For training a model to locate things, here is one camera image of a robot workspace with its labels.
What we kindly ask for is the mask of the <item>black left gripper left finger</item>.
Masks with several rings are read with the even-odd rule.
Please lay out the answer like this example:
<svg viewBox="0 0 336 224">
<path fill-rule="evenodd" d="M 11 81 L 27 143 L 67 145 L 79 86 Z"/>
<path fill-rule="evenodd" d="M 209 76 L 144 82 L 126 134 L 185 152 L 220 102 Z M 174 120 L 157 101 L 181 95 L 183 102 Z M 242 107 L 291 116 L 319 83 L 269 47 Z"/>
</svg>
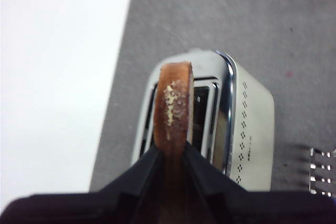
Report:
<svg viewBox="0 0 336 224">
<path fill-rule="evenodd" d="M 5 208 L 1 223 L 158 223 L 162 165 L 153 146 L 101 190 L 19 198 Z"/>
</svg>

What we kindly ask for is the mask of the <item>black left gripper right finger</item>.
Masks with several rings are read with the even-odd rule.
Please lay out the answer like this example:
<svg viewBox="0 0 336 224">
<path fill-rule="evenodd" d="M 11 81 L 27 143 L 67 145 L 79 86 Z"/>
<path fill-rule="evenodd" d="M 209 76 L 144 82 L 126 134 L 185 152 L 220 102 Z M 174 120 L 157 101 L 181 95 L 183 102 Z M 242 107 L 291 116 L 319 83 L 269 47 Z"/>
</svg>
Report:
<svg viewBox="0 0 336 224">
<path fill-rule="evenodd" d="M 335 200 L 304 191 L 247 191 L 189 143 L 183 153 L 186 205 L 198 223 L 335 223 Z"/>
</svg>

